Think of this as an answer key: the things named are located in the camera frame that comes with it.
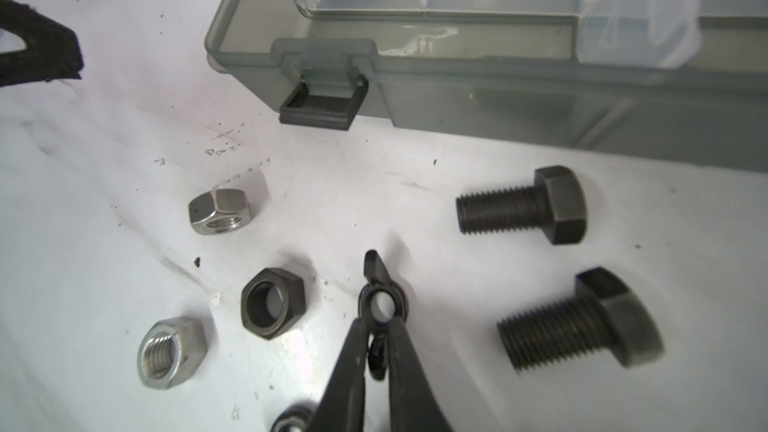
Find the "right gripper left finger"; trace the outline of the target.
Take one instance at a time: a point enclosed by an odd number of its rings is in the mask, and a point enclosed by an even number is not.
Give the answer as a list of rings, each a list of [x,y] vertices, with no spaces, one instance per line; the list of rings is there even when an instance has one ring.
[[[307,431],[363,430],[368,336],[364,322],[354,319]]]

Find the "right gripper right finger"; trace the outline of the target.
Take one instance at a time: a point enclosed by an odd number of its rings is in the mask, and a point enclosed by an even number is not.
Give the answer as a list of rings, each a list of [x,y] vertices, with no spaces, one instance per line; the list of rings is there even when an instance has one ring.
[[[387,336],[391,430],[452,431],[401,317],[389,322]]]

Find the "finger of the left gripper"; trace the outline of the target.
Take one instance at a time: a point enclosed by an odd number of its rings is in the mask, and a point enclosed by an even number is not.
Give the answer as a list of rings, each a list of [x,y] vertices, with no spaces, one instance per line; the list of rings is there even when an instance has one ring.
[[[27,4],[1,0],[1,29],[24,47],[1,53],[1,86],[81,78],[84,68],[77,35]]]

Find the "black wing nut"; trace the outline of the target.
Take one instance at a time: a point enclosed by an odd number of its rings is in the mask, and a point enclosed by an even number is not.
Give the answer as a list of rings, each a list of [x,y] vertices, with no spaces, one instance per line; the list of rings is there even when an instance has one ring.
[[[285,409],[273,422],[271,432],[305,432],[312,419],[313,411],[301,404]]]
[[[376,250],[364,257],[363,274],[367,281],[358,299],[358,316],[372,336],[367,361],[372,378],[383,381],[388,368],[387,331],[395,317],[406,320],[409,312],[404,289],[390,276]]]

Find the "black hex nut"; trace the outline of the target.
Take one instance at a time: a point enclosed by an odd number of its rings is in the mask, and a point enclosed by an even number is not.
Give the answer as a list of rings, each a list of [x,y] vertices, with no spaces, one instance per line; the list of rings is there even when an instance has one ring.
[[[305,312],[304,281],[285,269],[265,268],[242,290],[242,324],[265,340],[287,332]]]

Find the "silver hex nut lower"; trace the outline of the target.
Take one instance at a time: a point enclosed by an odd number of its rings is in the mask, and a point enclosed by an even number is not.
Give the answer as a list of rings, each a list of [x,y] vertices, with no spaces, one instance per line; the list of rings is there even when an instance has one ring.
[[[189,380],[208,350],[202,323],[177,317],[155,323],[146,333],[137,352],[137,372],[142,384],[167,390]]]

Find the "silver hex nut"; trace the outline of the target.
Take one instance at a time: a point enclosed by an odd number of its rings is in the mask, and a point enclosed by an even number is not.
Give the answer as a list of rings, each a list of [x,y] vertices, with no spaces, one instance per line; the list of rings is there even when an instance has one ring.
[[[137,352],[137,372],[142,384],[167,390],[189,380],[208,350],[202,323],[177,317],[155,323],[146,333]]]
[[[188,204],[189,222],[201,235],[229,233],[248,225],[252,213],[246,193],[239,189],[215,189]]]

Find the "black hex bolt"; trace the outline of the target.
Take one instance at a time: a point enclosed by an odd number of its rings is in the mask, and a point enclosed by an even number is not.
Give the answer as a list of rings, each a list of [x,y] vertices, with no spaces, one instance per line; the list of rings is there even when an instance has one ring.
[[[583,188],[562,165],[537,169],[529,186],[462,195],[455,205],[463,234],[539,229],[551,244],[571,245],[587,231]]]
[[[497,323],[497,331],[518,372],[600,350],[629,369],[655,362],[665,352],[638,295],[602,267],[577,274],[573,296],[509,316]]]

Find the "silver hex nut left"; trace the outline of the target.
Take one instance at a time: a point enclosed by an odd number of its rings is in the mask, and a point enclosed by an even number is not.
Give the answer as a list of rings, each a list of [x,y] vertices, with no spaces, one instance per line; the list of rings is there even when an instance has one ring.
[[[239,189],[215,189],[188,204],[189,222],[201,235],[229,233],[248,225],[252,213],[246,193]]]

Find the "grey plastic organizer box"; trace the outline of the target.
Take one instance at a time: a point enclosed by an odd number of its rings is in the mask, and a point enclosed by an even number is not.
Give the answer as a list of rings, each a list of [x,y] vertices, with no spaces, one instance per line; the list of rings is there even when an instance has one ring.
[[[285,124],[767,168],[767,0],[222,0],[205,48]]]

